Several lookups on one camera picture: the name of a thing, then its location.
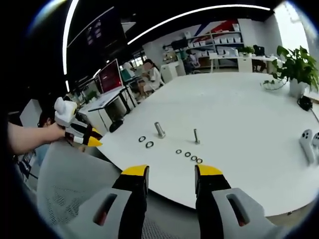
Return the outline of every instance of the human hand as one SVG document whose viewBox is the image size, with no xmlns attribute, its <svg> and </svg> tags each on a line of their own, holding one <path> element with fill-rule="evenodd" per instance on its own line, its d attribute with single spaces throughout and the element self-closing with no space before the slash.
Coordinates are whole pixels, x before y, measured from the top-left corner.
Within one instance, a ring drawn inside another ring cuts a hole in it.
<svg viewBox="0 0 319 239">
<path fill-rule="evenodd" d="M 65 130 L 57 123 L 54 123 L 49 127 L 43 129 L 46 130 L 46 143 L 57 141 L 65 136 Z"/>
</svg>

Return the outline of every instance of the metal bolt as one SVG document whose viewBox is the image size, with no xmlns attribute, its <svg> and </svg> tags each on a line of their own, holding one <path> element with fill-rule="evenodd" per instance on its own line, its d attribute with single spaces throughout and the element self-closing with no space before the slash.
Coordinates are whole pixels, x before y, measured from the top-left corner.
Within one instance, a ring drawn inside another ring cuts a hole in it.
<svg viewBox="0 0 319 239">
<path fill-rule="evenodd" d="M 157 131 L 158 131 L 158 136 L 159 136 L 159 138 L 164 138 L 166 134 L 165 134 L 165 132 L 162 130 L 162 128 L 161 128 L 159 122 L 156 122 L 156 123 L 155 123 L 155 128 L 156 128 Z"/>
<path fill-rule="evenodd" d="M 194 129 L 194 135 L 195 135 L 195 144 L 200 144 L 200 141 L 197 136 L 197 129 Z"/>
</svg>

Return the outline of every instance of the white controller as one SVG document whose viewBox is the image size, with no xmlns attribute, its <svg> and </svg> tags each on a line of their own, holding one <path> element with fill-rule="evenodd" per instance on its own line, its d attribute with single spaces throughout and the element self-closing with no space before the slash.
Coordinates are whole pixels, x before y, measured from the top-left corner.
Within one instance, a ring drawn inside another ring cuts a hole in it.
<svg viewBox="0 0 319 239">
<path fill-rule="evenodd" d="M 316 133 L 313 137 L 313 132 L 311 129 L 307 129 L 303 132 L 299 139 L 300 145 L 302 146 L 309 164 L 318 165 L 319 154 L 318 154 L 318 144 L 319 144 L 319 133 Z"/>
</svg>

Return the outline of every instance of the shelf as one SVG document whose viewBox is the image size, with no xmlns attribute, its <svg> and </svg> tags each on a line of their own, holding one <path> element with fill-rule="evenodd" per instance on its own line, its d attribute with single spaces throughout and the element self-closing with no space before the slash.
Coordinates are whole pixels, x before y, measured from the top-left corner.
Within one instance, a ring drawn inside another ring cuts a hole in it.
<svg viewBox="0 0 319 239">
<path fill-rule="evenodd" d="M 214 45 L 214 44 L 208 44 L 208 45 L 204 45 L 204 46 L 188 47 L 188 49 L 201 48 L 201 47 L 213 46 L 213 45 Z"/>
<path fill-rule="evenodd" d="M 220 46 L 220 45 L 243 45 L 243 42 L 232 42 L 232 43 L 218 43 L 215 44 L 215 46 Z"/>
<path fill-rule="evenodd" d="M 234 34 L 234 33 L 241 33 L 240 31 L 224 31 L 224 32 L 214 32 L 212 35 L 219 35 L 219 34 Z"/>
<path fill-rule="evenodd" d="M 201 37 L 205 37 L 205 36 L 210 36 L 210 34 L 205 34 L 205 35 L 201 35 L 201 36 L 192 36 L 190 38 L 186 38 L 187 40 L 192 40 L 194 38 L 201 38 Z"/>
</svg>

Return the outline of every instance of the green plant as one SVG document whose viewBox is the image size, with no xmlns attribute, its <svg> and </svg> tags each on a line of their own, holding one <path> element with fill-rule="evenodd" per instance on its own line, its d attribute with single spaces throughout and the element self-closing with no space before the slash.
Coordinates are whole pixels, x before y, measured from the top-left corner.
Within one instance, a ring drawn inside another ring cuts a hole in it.
<svg viewBox="0 0 319 239">
<path fill-rule="evenodd" d="M 96 91 L 91 91 L 90 93 L 88 93 L 86 99 L 87 99 L 87 101 L 90 101 L 94 97 L 97 97 L 97 93 L 96 93 Z"/>
<path fill-rule="evenodd" d="M 247 54 L 255 52 L 254 48 L 251 46 L 238 47 L 237 50 L 238 52 L 247 53 Z"/>
<path fill-rule="evenodd" d="M 277 72 L 272 73 L 272 76 L 282 83 L 277 90 L 284 86 L 288 81 L 296 79 L 298 83 L 305 82 L 318 90 L 319 79 L 318 70 L 316 68 L 316 60 L 307 52 L 306 49 L 300 46 L 299 49 L 290 50 L 282 46 L 277 47 L 277 55 L 283 56 L 285 61 L 282 66 L 278 65 L 278 60 L 272 62 Z M 264 81 L 264 84 L 275 84 L 275 81 Z"/>
</svg>

